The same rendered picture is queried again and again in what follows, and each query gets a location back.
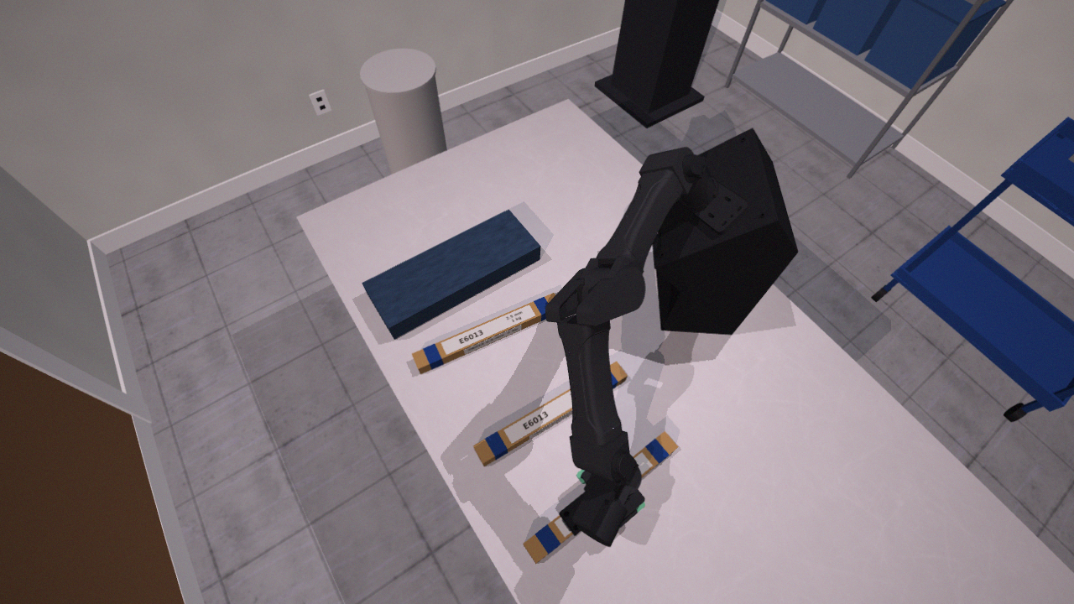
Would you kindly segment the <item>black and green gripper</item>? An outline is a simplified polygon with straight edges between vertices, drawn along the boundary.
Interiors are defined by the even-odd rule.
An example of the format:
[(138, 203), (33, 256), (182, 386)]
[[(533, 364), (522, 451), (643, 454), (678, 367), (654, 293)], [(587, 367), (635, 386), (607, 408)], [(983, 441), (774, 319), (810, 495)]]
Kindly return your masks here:
[[(578, 476), (578, 479), (580, 479), (581, 484), (587, 484), (587, 477), (591, 476), (591, 473), (589, 471), (580, 470), (578, 474), (576, 474), (576, 476)], [(633, 516), (636, 515), (636, 513), (639, 513), (639, 510), (644, 508), (645, 506), (644, 500), (645, 498), (642, 497), (640, 490), (634, 491), (634, 494), (632, 494), (630, 497), (630, 501), (624, 505), (624, 507), (628, 510), (628, 513), (626, 513), (625, 519), (623, 519), (622, 524), (627, 523), (633, 518)]]

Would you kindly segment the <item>tan box with white label and blue band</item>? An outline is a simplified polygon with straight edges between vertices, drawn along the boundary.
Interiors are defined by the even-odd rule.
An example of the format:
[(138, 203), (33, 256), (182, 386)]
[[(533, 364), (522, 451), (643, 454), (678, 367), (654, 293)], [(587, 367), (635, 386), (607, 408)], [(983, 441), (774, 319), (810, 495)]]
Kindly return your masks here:
[(413, 353), (415, 364), (417, 364), (420, 374), (423, 374), (432, 368), (444, 366), (447, 362), (461, 358), (467, 353), (510, 336), (527, 326), (547, 320), (545, 307), (554, 297), (553, 292), (553, 294), (535, 299), (529, 305), (518, 307), (513, 312), (494, 318), (494, 320), (473, 326), (467, 331), (462, 331), (452, 337), (420, 349)]

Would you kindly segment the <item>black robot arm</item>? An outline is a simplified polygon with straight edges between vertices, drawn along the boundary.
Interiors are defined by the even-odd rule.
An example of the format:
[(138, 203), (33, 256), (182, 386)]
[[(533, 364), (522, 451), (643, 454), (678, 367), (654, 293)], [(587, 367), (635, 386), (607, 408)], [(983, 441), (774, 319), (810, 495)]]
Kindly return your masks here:
[(639, 464), (629, 452), (628, 432), (622, 430), (615, 409), (607, 349), (610, 320), (639, 310), (644, 301), (647, 256), (661, 222), (678, 200), (721, 236), (749, 211), (748, 201), (710, 177), (706, 162), (706, 157), (690, 148), (649, 154), (613, 238), (545, 307), (547, 321), (557, 322), (566, 353), (572, 461), (591, 473), (587, 492), (558, 515), (574, 536), (582, 531), (607, 547), (613, 545), (628, 513), (623, 505), (642, 481)]

